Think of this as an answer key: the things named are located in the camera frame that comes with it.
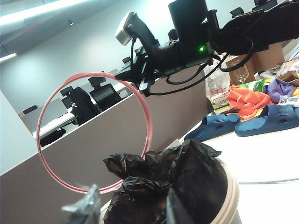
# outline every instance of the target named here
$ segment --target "red rubber band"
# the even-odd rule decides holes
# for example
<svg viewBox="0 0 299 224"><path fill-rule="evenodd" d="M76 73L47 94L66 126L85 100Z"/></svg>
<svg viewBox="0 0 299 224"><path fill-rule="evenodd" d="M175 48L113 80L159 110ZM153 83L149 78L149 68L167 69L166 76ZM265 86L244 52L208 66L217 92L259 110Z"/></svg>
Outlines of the red rubber band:
<svg viewBox="0 0 299 224"><path fill-rule="evenodd" d="M78 79L81 78L85 78L85 77L106 77L106 78L111 78L114 79L120 83L122 83L123 85L125 85L126 87L128 87L138 98L139 102L141 103L141 106L144 110L145 113L145 118L146 118L146 124L147 124L147 132L146 132L146 141L145 141L145 145L144 145L144 149L142 151L141 157L144 158L145 156L145 152L147 152L150 149L150 145L151 145L151 141L152 141L152 133L153 133L153 125L152 125L152 118L151 118L151 114L150 114L150 109L145 101L145 99L143 98L143 96L133 87L131 86L129 83L125 82L125 81L121 81L121 80L117 80L114 75L108 74L108 73L104 73L104 72L98 72L98 73L78 73L78 74L74 74L71 75L70 77L68 77L66 79L66 81L58 88L54 91L54 93L50 96L50 98L47 100L45 106L43 107L40 117L38 119L38 123L37 123L37 131L36 131L36 143L37 143L37 149L38 149L38 153L41 157L41 160L43 162L43 165L45 166L46 170L49 172L49 174L60 184L62 184L63 186L65 186L68 189L71 189L73 191L79 192L79 193L86 193L87 191L75 186L72 186L70 184L68 184L67 182L63 181L62 179L60 179L49 167L49 165L47 164L47 161L45 160L45 157L42 153L42 146L40 144L40 128L41 128L41 123L42 123L42 119L43 119L43 114L46 111L49 102L53 99L53 97L62 89L64 88L66 85L70 84L73 81L76 81ZM105 194L114 190L117 190L121 184L122 184L123 180L120 180L110 186L104 187L104 188L100 188L99 191L101 194Z"/></svg>

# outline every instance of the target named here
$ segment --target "orange cloth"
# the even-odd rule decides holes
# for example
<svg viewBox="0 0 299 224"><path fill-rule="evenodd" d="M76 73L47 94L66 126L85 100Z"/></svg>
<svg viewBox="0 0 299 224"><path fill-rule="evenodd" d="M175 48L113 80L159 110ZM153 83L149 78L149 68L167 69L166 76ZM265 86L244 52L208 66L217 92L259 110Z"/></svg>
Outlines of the orange cloth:
<svg viewBox="0 0 299 224"><path fill-rule="evenodd" d="M244 120L255 117L267 104L273 104L265 93L234 85L229 88L228 102L233 108L240 109L238 114Z"/></svg>

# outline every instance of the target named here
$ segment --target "blue slipper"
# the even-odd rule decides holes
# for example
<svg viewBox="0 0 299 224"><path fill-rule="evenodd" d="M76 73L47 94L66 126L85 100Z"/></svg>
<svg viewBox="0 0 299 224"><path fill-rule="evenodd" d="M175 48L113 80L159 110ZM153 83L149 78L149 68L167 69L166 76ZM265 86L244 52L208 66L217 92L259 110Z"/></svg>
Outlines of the blue slipper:
<svg viewBox="0 0 299 224"><path fill-rule="evenodd" d="M266 105L257 118L238 124L235 132L243 137L297 126L299 126L299 108L294 110L291 105Z"/></svg>
<svg viewBox="0 0 299 224"><path fill-rule="evenodd" d="M228 116L224 114L205 116L200 126L187 134L184 140L196 139L198 141L204 141L232 132L239 121L240 117L237 114L230 114Z"/></svg>

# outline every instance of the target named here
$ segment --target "fluorescent light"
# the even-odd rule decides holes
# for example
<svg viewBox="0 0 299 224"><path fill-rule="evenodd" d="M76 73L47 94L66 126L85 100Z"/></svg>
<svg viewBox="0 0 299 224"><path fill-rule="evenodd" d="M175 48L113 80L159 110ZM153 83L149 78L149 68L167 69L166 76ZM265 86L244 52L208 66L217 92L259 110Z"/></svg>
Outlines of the fluorescent light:
<svg viewBox="0 0 299 224"><path fill-rule="evenodd" d="M14 57L14 56L16 56L15 53L13 53L13 54L11 54L11 55L7 55L7 56L5 56L5 57L2 57L2 58L0 58L0 62L3 62L3 61L5 61L5 60L7 60L7 59L9 59L9 58Z"/></svg>
<svg viewBox="0 0 299 224"><path fill-rule="evenodd" d="M71 20L68 20L68 23L70 26L74 25L74 23Z"/></svg>
<svg viewBox="0 0 299 224"><path fill-rule="evenodd" d="M87 0L60 0L60 1L55 1L52 3L48 3L42 6L34 7L34 8L29 8L23 11L19 11L16 13L11 13L8 15L4 15L0 17L0 26L4 24L8 24L11 22L16 22L19 20L24 20L28 17L43 14L49 11L53 11L59 8L64 8L72 5L76 5L80 2L87 1Z"/></svg>

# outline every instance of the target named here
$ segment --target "cubicle partition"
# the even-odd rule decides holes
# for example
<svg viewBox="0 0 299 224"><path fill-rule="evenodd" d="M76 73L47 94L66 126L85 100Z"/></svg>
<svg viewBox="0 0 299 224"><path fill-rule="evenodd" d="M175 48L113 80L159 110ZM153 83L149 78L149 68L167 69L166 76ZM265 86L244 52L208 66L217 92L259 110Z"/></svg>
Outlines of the cubicle partition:
<svg viewBox="0 0 299 224"><path fill-rule="evenodd" d="M184 80L196 69L182 71L173 79ZM176 88L159 80L152 91ZM153 118L152 150L164 149L211 111L204 84L168 96L151 96L146 101ZM145 136L143 110L132 95L43 151L52 169L68 183L80 187L96 183L105 187L118 178L107 171L102 159L114 153L140 154ZM111 195L102 195L102 203ZM56 183L36 154L1 176L1 222L62 224L69 214L60 208L82 196Z"/></svg>
<svg viewBox="0 0 299 224"><path fill-rule="evenodd" d="M38 118L41 114L42 109L43 107L39 107L36 110L31 111L25 114L24 116L21 116L21 119L25 123L26 127L30 130L30 132L36 131ZM57 98L52 100L49 103L47 110L45 111L45 114L43 116L42 126L45 126L50 121L59 118L65 113L67 113L67 109L64 106L63 102L61 101L61 99Z"/></svg>

